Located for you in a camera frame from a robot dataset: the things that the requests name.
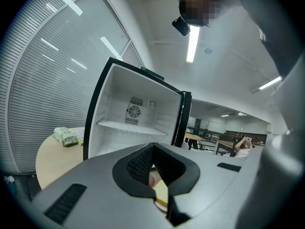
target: camera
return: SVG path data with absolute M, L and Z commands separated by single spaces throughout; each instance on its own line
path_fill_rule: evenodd
M 191 29 L 188 26 L 188 24 L 181 18 L 179 17 L 178 19 L 174 20 L 172 22 L 172 25 L 174 28 L 176 28 L 183 36 L 187 36 Z

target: round table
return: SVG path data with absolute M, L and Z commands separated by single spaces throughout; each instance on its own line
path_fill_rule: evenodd
M 69 130 L 75 132 L 84 129 L 84 127 L 76 127 Z M 63 147 L 54 135 L 49 136 L 41 144 L 36 156 L 36 174 L 41 189 L 45 189 L 82 161 L 81 145 Z

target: white ceiling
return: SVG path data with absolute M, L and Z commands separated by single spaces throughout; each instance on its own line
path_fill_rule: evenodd
M 211 103 L 198 101 L 198 100 L 194 100 L 194 99 L 192 100 L 192 108 L 195 108 L 196 111 L 201 111 L 201 112 L 207 114 L 208 116 L 217 116 L 217 117 L 239 112 L 234 109 L 230 109 L 230 108 L 226 108 L 223 106 L 218 106 L 218 105 L 214 105 Z
M 242 7 L 229 10 L 213 21 L 210 28 L 201 28 L 194 62 L 187 63 L 188 36 L 183 37 L 172 26 L 172 21 L 180 16 L 178 0 L 139 2 L 151 30 L 152 36 L 147 40 L 150 48 L 153 48 L 156 72 L 163 75 L 167 82 L 192 93 L 205 91 L 209 95 L 229 96 L 238 105 L 220 105 L 237 111 L 246 113 L 248 106 L 257 106 L 259 111 L 256 113 L 263 109 L 269 111 L 272 106 L 270 95 L 279 83 L 275 87 L 253 92 L 277 77 L 278 72 L 260 42 L 257 26 Z M 205 54 L 206 48 L 211 48 L 213 53 Z M 195 94 L 195 98 L 220 103 L 215 98 L 204 99 L 198 94 Z M 255 116 L 255 111 L 252 112 L 248 114 Z

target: desk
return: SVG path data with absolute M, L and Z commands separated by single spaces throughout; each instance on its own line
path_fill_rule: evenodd
M 191 150 L 192 143 L 194 141 L 201 141 L 202 138 L 201 137 L 195 137 L 193 134 L 187 133 L 185 135 L 185 141 L 187 142 L 188 140 L 189 140 L 189 150 Z
M 84 127 L 77 127 L 69 130 L 74 132 L 84 129 Z M 36 174 L 41 189 L 45 189 L 82 161 L 82 146 L 76 144 L 63 147 L 54 135 L 49 136 L 41 144 L 36 156 Z
M 228 152 L 231 152 L 232 149 L 233 149 L 233 144 L 234 142 L 229 142 L 229 141 L 221 141 L 221 140 L 218 140 L 217 143 L 216 143 L 216 146 L 215 146 L 215 154 L 218 154 L 218 150 L 219 150 L 219 145 L 218 144 L 222 144 L 224 145 L 226 148 L 224 148 L 226 151 Z

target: white refrigerator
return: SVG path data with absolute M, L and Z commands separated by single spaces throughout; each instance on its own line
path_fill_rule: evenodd
M 190 92 L 110 58 L 88 110 L 83 160 L 151 142 L 181 147 L 191 101 Z

